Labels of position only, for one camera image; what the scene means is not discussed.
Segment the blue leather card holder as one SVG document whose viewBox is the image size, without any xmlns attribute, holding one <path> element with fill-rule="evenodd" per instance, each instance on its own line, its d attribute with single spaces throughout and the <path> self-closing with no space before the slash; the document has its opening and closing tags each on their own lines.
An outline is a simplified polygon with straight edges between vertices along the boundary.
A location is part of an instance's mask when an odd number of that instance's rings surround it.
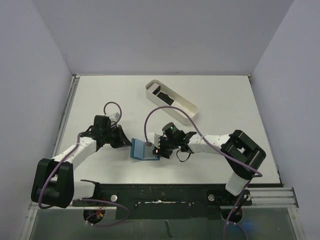
<svg viewBox="0 0 320 240">
<path fill-rule="evenodd" d="M 154 145 L 147 146 L 147 143 L 138 139 L 131 139 L 130 157 L 132 159 L 140 161 L 158 161 L 160 157 L 155 155 L 153 151 L 155 150 Z"/>
</svg>

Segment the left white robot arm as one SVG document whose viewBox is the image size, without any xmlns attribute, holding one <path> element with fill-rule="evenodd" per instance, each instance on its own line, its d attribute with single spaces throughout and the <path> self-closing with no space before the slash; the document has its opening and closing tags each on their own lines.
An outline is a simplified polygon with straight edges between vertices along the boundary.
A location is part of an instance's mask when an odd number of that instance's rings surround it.
<svg viewBox="0 0 320 240">
<path fill-rule="evenodd" d="M 41 159 L 36 168 L 31 201 L 41 209 L 66 208 L 72 201 L 84 199 L 95 206 L 100 203 L 100 184 L 92 180 L 75 180 L 74 171 L 104 145 L 113 149 L 132 146 L 118 122 L 120 113 L 96 115 L 93 124 L 77 135 L 76 143 L 64 152 Z"/>
</svg>

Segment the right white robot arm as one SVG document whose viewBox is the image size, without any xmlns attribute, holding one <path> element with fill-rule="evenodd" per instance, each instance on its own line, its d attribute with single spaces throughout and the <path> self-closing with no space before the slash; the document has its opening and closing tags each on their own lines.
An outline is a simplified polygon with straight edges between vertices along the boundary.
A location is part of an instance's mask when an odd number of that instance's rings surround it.
<svg viewBox="0 0 320 240">
<path fill-rule="evenodd" d="M 241 198 L 241 191 L 253 178 L 260 177 L 258 169 L 267 154 L 242 130 L 225 135 L 204 135 L 198 131 L 184 132 L 172 122 L 162 128 L 163 135 L 154 132 L 146 134 L 146 140 L 154 145 L 153 154 L 169 158 L 174 150 L 188 154 L 219 154 L 227 160 L 233 170 L 223 200 L 230 205 Z"/>
</svg>

